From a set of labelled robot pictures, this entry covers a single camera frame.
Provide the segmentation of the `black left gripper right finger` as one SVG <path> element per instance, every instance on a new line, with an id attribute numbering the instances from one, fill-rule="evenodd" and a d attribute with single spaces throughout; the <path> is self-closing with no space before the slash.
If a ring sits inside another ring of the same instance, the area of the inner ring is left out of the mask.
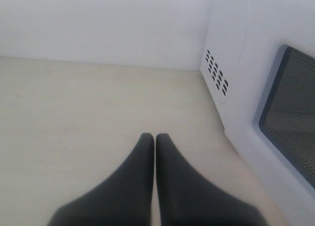
<path id="1" fill-rule="evenodd" d="M 254 206 L 203 177 L 179 152 L 170 136 L 156 137 L 156 179 L 163 226 L 266 226 Z"/>

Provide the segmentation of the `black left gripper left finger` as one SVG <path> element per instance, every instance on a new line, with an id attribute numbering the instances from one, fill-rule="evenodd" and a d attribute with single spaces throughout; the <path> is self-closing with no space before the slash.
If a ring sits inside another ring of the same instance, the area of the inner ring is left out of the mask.
<path id="1" fill-rule="evenodd" d="M 149 226 L 155 143 L 140 135 L 125 161 L 101 184 L 60 207 L 50 226 Z"/>

